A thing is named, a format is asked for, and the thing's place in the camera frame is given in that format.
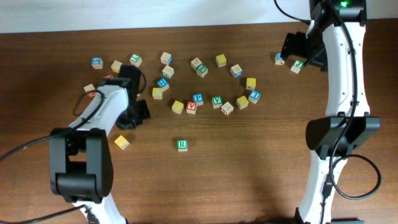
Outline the yellow S block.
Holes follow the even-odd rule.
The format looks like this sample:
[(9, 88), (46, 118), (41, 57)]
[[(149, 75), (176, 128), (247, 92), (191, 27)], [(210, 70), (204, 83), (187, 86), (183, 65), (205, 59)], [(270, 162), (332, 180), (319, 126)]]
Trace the yellow S block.
[(177, 114), (181, 114), (184, 109), (184, 104), (178, 100), (175, 100), (172, 105), (172, 111)]

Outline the red A block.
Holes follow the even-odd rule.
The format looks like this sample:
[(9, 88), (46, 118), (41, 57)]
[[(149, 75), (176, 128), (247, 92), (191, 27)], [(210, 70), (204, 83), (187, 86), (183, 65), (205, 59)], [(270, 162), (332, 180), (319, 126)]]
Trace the red A block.
[(196, 114), (197, 112), (197, 104), (192, 101), (187, 102), (186, 111), (188, 114)]

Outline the green R block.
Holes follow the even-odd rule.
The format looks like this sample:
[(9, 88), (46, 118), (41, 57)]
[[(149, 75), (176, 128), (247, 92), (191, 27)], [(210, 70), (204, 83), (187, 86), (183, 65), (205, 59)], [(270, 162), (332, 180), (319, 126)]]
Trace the green R block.
[(186, 139), (179, 139), (177, 141), (177, 150), (178, 150), (178, 152), (188, 151), (188, 142)]

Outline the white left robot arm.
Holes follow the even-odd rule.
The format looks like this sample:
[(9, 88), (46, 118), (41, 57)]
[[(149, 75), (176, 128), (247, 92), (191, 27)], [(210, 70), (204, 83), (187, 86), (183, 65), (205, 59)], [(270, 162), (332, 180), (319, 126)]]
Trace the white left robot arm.
[(113, 164), (108, 136), (113, 126), (135, 129), (150, 118), (143, 89), (144, 74), (123, 65), (116, 78), (105, 78), (91, 103), (67, 128), (50, 133), (50, 188), (81, 209), (90, 223), (127, 223), (111, 195)]

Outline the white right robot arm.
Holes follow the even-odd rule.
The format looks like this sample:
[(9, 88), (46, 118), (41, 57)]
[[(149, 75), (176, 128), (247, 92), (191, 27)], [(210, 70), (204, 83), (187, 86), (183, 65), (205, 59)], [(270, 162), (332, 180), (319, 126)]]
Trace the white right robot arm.
[(371, 116), (364, 89), (363, 42), (366, 33), (365, 0), (310, 0), (308, 31), (287, 34), (280, 56), (304, 58), (293, 70), (307, 65), (328, 74), (325, 117), (308, 122), (305, 130), (311, 165), (304, 198), (292, 223), (333, 223), (335, 194), (345, 199), (338, 179), (353, 151), (376, 134), (379, 117)]

